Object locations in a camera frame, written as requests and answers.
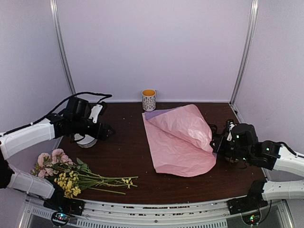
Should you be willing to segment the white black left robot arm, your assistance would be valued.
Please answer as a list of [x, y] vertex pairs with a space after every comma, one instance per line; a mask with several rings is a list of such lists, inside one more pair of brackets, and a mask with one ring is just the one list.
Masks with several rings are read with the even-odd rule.
[[66, 107], [58, 114], [51, 111], [41, 120], [1, 133], [0, 135], [0, 187], [12, 188], [49, 199], [58, 211], [68, 207], [68, 200], [57, 192], [48, 180], [23, 172], [8, 163], [8, 159], [31, 146], [62, 136], [73, 136], [78, 144], [93, 146], [98, 140], [105, 141], [115, 134], [108, 124], [98, 118], [106, 110], [106, 103], [95, 104], [89, 114], [87, 100], [72, 96], [65, 100]]

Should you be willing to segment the fake flower bunch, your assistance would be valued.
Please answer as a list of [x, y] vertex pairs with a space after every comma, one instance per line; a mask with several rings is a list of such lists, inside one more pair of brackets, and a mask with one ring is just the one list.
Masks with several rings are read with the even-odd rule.
[[41, 153], [30, 173], [57, 184], [63, 190], [64, 196], [70, 199], [87, 189], [124, 195], [124, 192], [111, 188], [137, 187], [133, 180], [138, 178], [105, 177], [93, 173], [87, 163], [79, 158], [73, 162], [62, 149], [55, 149], [51, 154]]

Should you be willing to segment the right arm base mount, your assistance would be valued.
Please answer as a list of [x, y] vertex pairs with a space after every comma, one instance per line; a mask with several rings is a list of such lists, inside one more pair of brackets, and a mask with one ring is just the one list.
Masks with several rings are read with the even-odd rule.
[[258, 226], [262, 222], [261, 209], [268, 206], [268, 202], [255, 197], [234, 198], [227, 201], [230, 215], [240, 214], [242, 221], [248, 226]]

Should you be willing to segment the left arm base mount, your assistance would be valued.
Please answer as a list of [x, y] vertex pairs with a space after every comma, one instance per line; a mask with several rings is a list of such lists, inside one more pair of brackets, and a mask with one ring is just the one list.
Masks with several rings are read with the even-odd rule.
[[55, 226], [62, 227], [67, 225], [71, 219], [82, 215], [85, 202], [79, 199], [64, 198], [62, 202], [55, 203], [51, 199], [46, 199], [43, 206], [54, 210], [50, 220]]

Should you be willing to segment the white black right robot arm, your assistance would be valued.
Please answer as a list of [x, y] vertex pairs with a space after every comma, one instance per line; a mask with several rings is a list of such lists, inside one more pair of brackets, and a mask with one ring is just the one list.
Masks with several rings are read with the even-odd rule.
[[[304, 156], [292, 150], [285, 142], [266, 140], [260, 142], [255, 128], [247, 123], [234, 123], [227, 120], [221, 134], [217, 126], [210, 125], [212, 140], [210, 145], [217, 155], [229, 162], [244, 161], [250, 166], [269, 171], [285, 171], [298, 176], [304, 175]], [[254, 209], [261, 201], [302, 199], [304, 182], [302, 180], [274, 182], [254, 181], [244, 198], [246, 209]]]

